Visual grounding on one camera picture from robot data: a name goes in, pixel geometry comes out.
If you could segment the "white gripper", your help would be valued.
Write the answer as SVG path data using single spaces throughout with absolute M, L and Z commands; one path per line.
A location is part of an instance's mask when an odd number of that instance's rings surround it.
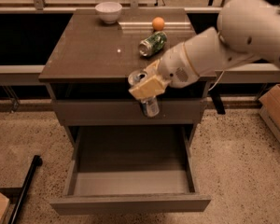
M 128 77 L 131 86 L 129 93 L 136 100 L 144 100 L 163 94 L 168 85 L 181 89 L 199 79 L 199 75 L 189 59 L 184 42 L 165 51 L 161 59 L 149 64 L 144 72 L 131 73 Z

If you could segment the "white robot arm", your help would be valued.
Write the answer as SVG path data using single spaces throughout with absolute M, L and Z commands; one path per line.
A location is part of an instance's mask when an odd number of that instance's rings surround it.
M 280 13 L 264 0 L 230 0 L 217 26 L 166 50 L 129 93 L 137 100 L 184 88 L 216 70 L 263 59 L 280 69 Z

